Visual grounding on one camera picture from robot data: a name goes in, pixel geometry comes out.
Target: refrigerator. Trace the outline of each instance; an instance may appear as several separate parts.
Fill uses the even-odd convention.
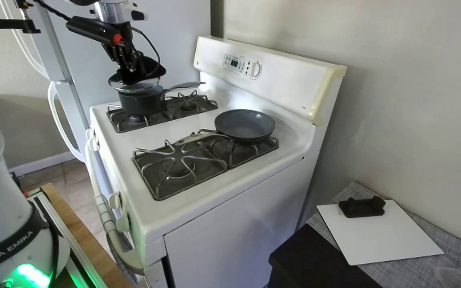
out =
[[[67,16],[96,19],[93,5],[78,7],[70,2],[48,2],[48,5]],[[131,26],[142,31],[160,55],[161,66],[166,69],[160,85],[168,88],[198,80],[192,58],[197,37],[211,32],[209,0],[134,0],[128,8],[144,13],[144,19],[131,21]],[[99,42],[67,31],[64,19],[38,5],[27,10],[27,15],[41,31],[33,34],[32,40],[49,79],[51,114],[69,151],[83,162],[88,111],[96,104],[118,103],[118,93],[107,83],[118,66],[109,59]],[[133,34],[133,43],[155,59],[153,50],[139,34]],[[61,103],[67,128],[61,125],[54,103]]]

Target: floor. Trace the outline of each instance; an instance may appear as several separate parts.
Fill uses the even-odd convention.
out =
[[[85,163],[78,160],[64,162],[19,178],[24,191],[33,191],[51,183],[57,194],[70,205],[88,231],[97,239],[105,251],[105,232],[96,211],[96,203]]]

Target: green light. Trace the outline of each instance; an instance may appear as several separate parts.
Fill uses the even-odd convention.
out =
[[[3,280],[6,287],[46,288],[49,277],[32,264],[21,264]]]

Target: gray countertop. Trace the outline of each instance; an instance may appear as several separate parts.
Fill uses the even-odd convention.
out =
[[[341,200],[354,199],[371,199],[373,191],[366,189],[358,183],[350,183],[342,192],[339,192],[333,203]],[[422,218],[406,211],[411,219],[440,247],[443,255],[440,256],[427,256],[427,258],[414,258],[414,259],[402,259],[402,261],[389,261],[389,263],[376,263],[358,266],[363,272],[366,272],[374,282],[381,287],[442,287],[435,279],[437,267],[451,267],[461,269],[461,239],[435,227],[434,224],[424,221]],[[323,239],[326,239],[333,247],[339,248],[333,240],[328,227],[325,226],[323,218],[315,213],[309,218],[307,224],[315,229]]]

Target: baseboard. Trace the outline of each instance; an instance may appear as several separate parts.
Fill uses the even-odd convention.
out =
[[[69,162],[72,159],[73,159],[73,155],[70,152],[56,154],[56,155],[46,157],[46,159],[40,159],[37,162],[30,162],[30,163],[24,163],[24,165],[9,168],[9,171],[14,173],[16,176],[22,176],[27,173],[33,173],[33,171],[38,171],[38,170],[43,170],[48,167],[54,167],[54,165]]]

